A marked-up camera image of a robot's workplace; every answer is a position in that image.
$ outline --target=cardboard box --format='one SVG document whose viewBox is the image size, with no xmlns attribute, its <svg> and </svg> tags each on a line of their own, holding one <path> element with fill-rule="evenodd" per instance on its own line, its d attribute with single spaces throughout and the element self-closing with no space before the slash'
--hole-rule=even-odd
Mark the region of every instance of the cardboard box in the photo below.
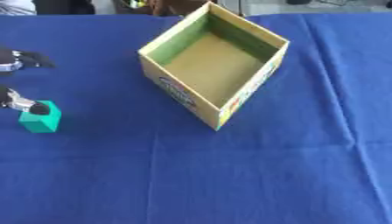
<svg viewBox="0 0 392 224">
<path fill-rule="evenodd" d="M 289 41 L 206 3 L 139 50 L 145 75 L 213 129 L 279 67 Z"/>
</svg>

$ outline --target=teal block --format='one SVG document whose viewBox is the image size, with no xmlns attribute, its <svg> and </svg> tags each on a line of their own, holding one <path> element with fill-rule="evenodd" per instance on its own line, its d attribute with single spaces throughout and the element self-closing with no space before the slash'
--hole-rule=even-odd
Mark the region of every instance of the teal block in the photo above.
<svg viewBox="0 0 392 224">
<path fill-rule="evenodd" d="M 53 133 L 59 127 L 61 111 L 52 101 L 40 101 L 49 106 L 51 113 L 49 115 L 33 115 L 28 112 L 22 112 L 19 117 L 19 123 L 32 133 Z"/>
</svg>

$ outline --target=colorful label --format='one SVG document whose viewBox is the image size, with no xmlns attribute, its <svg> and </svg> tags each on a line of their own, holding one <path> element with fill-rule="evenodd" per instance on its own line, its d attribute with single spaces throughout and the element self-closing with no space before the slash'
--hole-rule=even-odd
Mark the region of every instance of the colorful label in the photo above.
<svg viewBox="0 0 392 224">
<path fill-rule="evenodd" d="M 178 102 L 182 103 L 189 109 L 196 109 L 196 104 L 187 91 L 177 83 L 165 78 L 159 77 L 161 86 Z"/>
</svg>

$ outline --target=white surface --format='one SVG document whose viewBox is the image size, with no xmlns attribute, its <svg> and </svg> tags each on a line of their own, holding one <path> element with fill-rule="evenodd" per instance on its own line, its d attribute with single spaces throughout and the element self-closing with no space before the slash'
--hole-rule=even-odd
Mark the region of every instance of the white surface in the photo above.
<svg viewBox="0 0 392 224">
<path fill-rule="evenodd" d="M 114 14 L 115 7 L 112 0 L 93 0 L 97 14 Z"/>
</svg>

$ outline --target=table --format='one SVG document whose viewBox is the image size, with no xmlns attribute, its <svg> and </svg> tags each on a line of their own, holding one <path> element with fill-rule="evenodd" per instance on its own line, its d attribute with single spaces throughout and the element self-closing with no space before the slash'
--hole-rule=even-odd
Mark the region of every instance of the table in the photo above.
<svg viewBox="0 0 392 224">
<path fill-rule="evenodd" d="M 34 135 L 0 110 L 0 223 L 391 223 L 391 19 L 251 17 L 292 43 L 214 132 L 142 76 L 176 18 L 0 17 L 0 44 L 57 64 L 1 82 L 64 115 Z"/>
</svg>

